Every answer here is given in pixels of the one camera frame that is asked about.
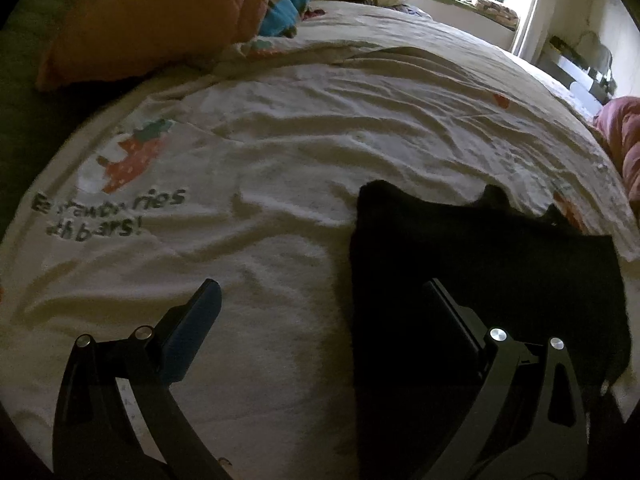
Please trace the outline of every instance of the pillow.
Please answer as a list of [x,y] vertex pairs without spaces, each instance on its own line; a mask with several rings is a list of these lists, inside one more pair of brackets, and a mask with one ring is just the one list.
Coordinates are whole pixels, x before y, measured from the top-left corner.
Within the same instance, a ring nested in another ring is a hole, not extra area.
[[78,0],[44,53],[36,87],[114,81],[250,40],[267,0]]
[[269,0],[267,13],[260,25],[261,36],[292,37],[296,23],[305,12],[309,0]]

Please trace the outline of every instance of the black fabric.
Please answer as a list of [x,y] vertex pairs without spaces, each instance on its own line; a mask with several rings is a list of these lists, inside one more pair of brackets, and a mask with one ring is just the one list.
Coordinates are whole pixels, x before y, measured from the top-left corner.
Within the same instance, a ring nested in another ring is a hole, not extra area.
[[450,206],[376,181],[360,190],[350,257],[361,478],[408,478],[437,456],[479,390],[454,373],[455,352],[430,323],[420,291],[431,278],[487,327],[530,343],[562,338],[587,407],[628,364],[612,240],[581,235],[555,206],[536,219],[497,187]]

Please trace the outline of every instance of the comforter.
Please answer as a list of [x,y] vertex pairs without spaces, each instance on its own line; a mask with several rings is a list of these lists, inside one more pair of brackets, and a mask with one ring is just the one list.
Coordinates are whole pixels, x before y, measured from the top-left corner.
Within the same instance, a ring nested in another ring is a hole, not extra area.
[[[201,439],[248,479],[357,478],[348,251],[371,180],[459,205],[496,184],[532,214],[561,196],[587,232],[613,236],[637,337],[638,228],[580,121],[468,34],[320,6],[293,40],[257,38],[145,82],[23,197],[0,246],[0,399],[48,463],[74,339],[155,324],[212,277],[222,313],[172,386]],[[614,387],[627,415],[632,345]]]

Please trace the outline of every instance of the folded blanket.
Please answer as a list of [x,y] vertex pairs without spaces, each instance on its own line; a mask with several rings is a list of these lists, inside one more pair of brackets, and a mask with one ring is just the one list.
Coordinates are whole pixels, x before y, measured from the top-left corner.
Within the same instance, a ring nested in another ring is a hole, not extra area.
[[296,33],[296,23],[309,0],[269,0],[267,13],[260,24],[260,36],[289,36]]
[[631,209],[640,213],[640,98],[613,99],[593,120],[604,135],[613,164],[622,176]]

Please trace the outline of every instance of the strawberry print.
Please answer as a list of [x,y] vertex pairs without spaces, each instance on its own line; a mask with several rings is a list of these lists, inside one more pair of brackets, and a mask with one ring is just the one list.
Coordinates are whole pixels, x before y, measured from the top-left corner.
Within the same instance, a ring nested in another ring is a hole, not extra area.
[[498,103],[498,106],[500,108],[504,108],[505,110],[509,108],[509,104],[511,104],[511,101],[509,101],[504,95],[494,94],[494,99],[495,102]]
[[564,195],[562,195],[559,191],[554,191],[554,200],[556,201],[556,206],[560,212],[564,215],[564,217],[569,221],[576,229],[580,230],[583,234],[588,234],[587,226],[584,224],[582,220],[582,215],[578,208],[569,202]]
[[156,121],[142,130],[134,131],[131,137],[119,142],[118,145],[127,153],[123,160],[111,162],[101,155],[98,156],[98,164],[104,168],[104,175],[109,179],[102,190],[105,193],[113,193],[144,173],[162,151],[162,133],[172,124],[171,121]]

